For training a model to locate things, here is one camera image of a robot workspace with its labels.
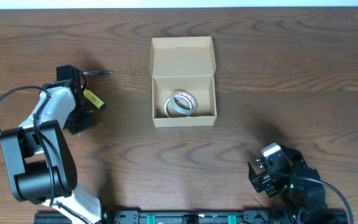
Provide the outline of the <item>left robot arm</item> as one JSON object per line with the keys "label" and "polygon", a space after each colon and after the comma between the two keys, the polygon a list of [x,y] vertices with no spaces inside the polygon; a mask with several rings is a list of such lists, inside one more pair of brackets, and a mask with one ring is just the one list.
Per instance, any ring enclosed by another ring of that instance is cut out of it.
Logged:
{"label": "left robot arm", "polygon": [[63,135],[77,134],[93,123],[84,96],[83,72],[57,67],[57,80],[38,87],[39,102],[29,117],[0,131],[0,144],[14,198],[42,204],[63,214],[64,222],[104,223],[99,198],[78,184],[73,156]]}

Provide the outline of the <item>clear tape roll red-print core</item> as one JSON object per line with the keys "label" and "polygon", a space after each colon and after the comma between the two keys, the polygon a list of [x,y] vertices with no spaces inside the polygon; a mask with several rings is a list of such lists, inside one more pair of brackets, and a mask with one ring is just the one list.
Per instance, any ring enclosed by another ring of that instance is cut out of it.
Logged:
{"label": "clear tape roll red-print core", "polygon": [[[185,99],[187,99],[190,102],[191,109],[183,109],[175,103],[175,97],[179,97],[179,96],[184,97]],[[171,94],[170,103],[172,104],[173,108],[177,112],[179,112],[181,114],[188,115],[188,116],[195,113],[196,110],[198,109],[198,101],[196,100],[196,98],[191,93],[189,93],[185,90],[174,91]]]}

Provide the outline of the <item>cardboard box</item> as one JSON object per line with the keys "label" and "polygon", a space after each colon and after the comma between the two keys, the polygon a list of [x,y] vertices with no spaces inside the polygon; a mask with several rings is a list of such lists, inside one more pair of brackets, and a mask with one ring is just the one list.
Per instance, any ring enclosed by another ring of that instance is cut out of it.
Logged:
{"label": "cardboard box", "polygon": [[[153,38],[150,74],[154,126],[212,126],[217,118],[215,70],[212,37]],[[165,102],[177,90],[191,93],[198,101],[198,109],[189,117],[168,118],[165,115]]]}

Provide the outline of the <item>yellow highlighter marker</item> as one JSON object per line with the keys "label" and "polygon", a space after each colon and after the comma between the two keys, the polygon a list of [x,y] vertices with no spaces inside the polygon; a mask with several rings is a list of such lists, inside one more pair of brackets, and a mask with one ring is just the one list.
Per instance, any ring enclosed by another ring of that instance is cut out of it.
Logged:
{"label": "yellow highlighter marker", "polygon": [[87,100],[89,100],[92,104],[95,105],[99,110],[104,110],[106,108],[106,103],[102,101],[98,96],[96,96],[92,91],[88,89],[84,89],[84,96]]}

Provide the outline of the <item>white-core clear tape roll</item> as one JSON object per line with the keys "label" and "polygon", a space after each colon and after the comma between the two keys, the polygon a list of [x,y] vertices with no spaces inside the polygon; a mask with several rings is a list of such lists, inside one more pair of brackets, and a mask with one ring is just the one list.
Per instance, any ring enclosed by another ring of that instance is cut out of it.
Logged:
{"label": "white-core clear tape roll", "polygon": [[[175,97],[175,103],[183,108],[183,109],[191,109],[191,105],[190,105],[190,102],[185,99],[184,97]],[[165,112],[165,115],[168,117],[168,118],[174,118],[174,117],[189,117],[188,115],[185,115],[185,114],[181,114],[179,112],[177,112],[172,104],[170,103],[170,98],[168,98],[165,102],[165,105],[164,105],[164,112]]]}

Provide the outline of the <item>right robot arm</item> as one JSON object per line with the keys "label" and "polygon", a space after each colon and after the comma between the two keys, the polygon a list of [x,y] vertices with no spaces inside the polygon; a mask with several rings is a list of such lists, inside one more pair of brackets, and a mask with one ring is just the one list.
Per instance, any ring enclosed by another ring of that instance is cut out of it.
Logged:
{"label": "right robot arm", "polygon": [[326,192],[316,169],[308,167],[302,153],[273,143],[257,159],[264,169],[256,173],[251,163],[249,180],[254,189],[269,197],[278,195],[283,206],[269,212],[269,223],[312,223],[324,216]]}

